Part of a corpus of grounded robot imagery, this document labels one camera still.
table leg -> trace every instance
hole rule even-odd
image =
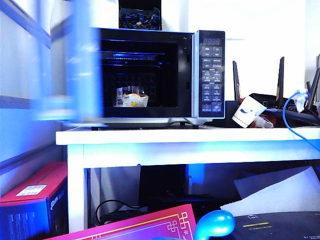
[[[69,232],[88,228],[87,178],[83,145],[68,145],[68,216]]]

pink box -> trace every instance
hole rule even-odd
[[[68,233],[67,163],[51,162],[0,198],[0,240]]]
[[[50,240],[150,240],[159,237],[193,240],[195,228],[192,206],[185,204],[53,237]]]

paper cup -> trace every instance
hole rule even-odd
[[[255,120],[255,117],[262,114],[266,109],[252,97],[246,96],[233,115],[232,120],[241,127],[247,128]]]

microwave door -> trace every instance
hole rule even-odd
[[[59,16],[62,1],[53,6],[52,18]],[[36,110],[40,120],[64,120],[83,124],[102,115],[98,32],[89,27],[88,1],[73,1],[70,14],[51,26],[51,77],[41,81]]]

food container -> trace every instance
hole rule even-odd
[[[146,107],[149,97],[139,86],[126,86],[116,89],[115,107]]]

